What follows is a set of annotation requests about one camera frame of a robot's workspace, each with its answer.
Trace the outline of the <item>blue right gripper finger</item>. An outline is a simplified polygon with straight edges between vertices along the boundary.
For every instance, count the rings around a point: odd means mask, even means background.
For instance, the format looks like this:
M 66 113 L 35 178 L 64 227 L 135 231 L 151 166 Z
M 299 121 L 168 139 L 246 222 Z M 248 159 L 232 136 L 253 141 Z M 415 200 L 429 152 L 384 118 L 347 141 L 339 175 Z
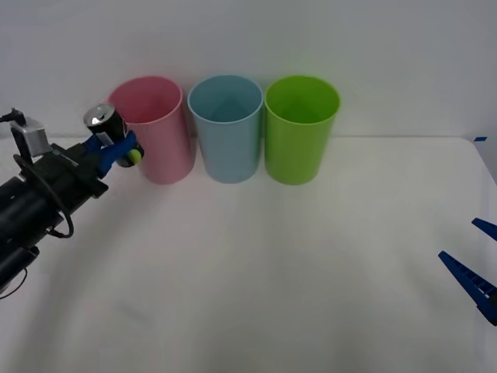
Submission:
M 493 325 L 496 325 L 496 286 L 477 275 L 474 271 L 455 260 L 445 251 L 438 254 L 445 267 L 459 285 L 467 292 L 478 311 Z
M 488 221 L 484 221 L 480 218 L 475 218 L 472 222 L 472 225 L 479 228 L 486 235 L 491 237 L 493 240 L 497 241 L 497 225 L 494 225 Z

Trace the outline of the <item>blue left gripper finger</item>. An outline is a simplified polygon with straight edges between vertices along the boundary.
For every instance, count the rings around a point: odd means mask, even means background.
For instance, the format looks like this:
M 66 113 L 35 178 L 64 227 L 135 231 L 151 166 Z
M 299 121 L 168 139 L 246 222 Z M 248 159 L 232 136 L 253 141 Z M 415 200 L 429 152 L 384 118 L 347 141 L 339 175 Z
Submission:
M 85 141 L 85 156 L 104 156 L 112 145 L 113 141 L 106 133 L 94 133 Z
M 133 131 L 129 131 L 123 140 L 116 144 L 98 150 L 98 170 L 101 175 L 106 175 L 113 164 L 120 159 L 127 161 L 127 167 L 139 164 L 144 157 L 144 149 L 139 145 Z

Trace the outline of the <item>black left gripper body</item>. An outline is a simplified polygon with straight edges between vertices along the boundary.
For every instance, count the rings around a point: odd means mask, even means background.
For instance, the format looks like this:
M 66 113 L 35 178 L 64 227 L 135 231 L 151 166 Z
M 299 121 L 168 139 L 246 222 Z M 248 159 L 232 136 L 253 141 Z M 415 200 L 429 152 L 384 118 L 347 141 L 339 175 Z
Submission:
M 52 152 L 34 162 L 43 177 L 69 211 L 78 210 L 88 199 L 101 197 L 109 187 L 100 180 L 100 157 L 82 143 L 64 149 L 52 144 Z

